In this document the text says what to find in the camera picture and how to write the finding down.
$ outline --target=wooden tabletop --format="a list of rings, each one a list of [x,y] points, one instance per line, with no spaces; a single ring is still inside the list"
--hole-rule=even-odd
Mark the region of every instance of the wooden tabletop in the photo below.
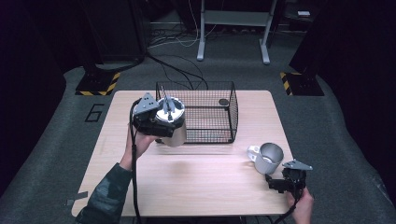
[[[146,92],[117,91],[99,134],[79,192],[90,197],[125,150],[132,103]],[[286,197],[268,189],[247,155],[248,146],[272,142],[291,161],[290,147],[269,91],[236,91],[238,128],[232,144],[153,143],[137,161],[138,204],[142,217],[255,216],[288,211]],[[272,175],[282,178],[283,167]],[[134,216],[132,184],[123,216]],[[87,204],[76,200],[72,214]]]

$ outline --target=jacket sleeve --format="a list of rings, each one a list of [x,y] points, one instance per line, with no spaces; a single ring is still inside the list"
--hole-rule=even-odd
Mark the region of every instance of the jacket sleeve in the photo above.
[[[76,223],[119,223],[132,173],[117,163],[96,186]]]

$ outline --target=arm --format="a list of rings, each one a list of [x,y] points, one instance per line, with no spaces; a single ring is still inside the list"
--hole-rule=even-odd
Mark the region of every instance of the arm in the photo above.
[[[286,192],[289,206],[294,205],[294,198],[290,192]],[[296,204],[296,209],[291,214],[296,224],[310,224],[312,216],[312,208],[314,206],[314,198],[309,193],[308,188],[303,190],[303,196]]]
[[[136,133],[135,143],[139,158],[156,139]],[[132,169],[132,136],[128,128],[125,152],[120,160],[96,186],[91,198],[76,217],[76,223],[119,223],[125,197],[131,182]]]

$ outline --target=white desk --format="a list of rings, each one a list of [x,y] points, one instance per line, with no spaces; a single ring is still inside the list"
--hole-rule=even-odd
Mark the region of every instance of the white desk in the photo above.
[[[146,91],[118,91],[108,110],[79,192],[95,186],[122,157],[129,111]],[[239,120],[232,144],[167,147],[153,143],[137,161],[138,203],[142,217],[255,216],[288,211],[286,197],[268,189],[249,160],[247,148],[273,142],[292,156],[269,91],[236,91]],[[273,178],[282,178],[278,167]],[[130,185],[123,216],[134,216]],[[87,204],[75,201],[72,214]]]
[[[268,49],[266,46],[268,34],[270,32],[272,19],[276,7],[276,0],[272,1],[269,12],[242,12],[242,11],[215,11],[205,10],[205,0],[201,4],[201,33],[198,47],[197,60],[202,61],[205,53],[205,24],[222,24],[222,25],[247,25],[247,26],[265,26],[262,39],[259,40],[262,50],[262,62],[270,63]]]

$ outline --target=wire basket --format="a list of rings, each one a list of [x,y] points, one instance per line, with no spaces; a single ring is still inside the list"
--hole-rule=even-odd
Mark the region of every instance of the wire basket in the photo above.
[[[233,82],[157,82],[157,101],[167,96],[185,106],[185,143],[232,143],[238,126],[238,103]]]

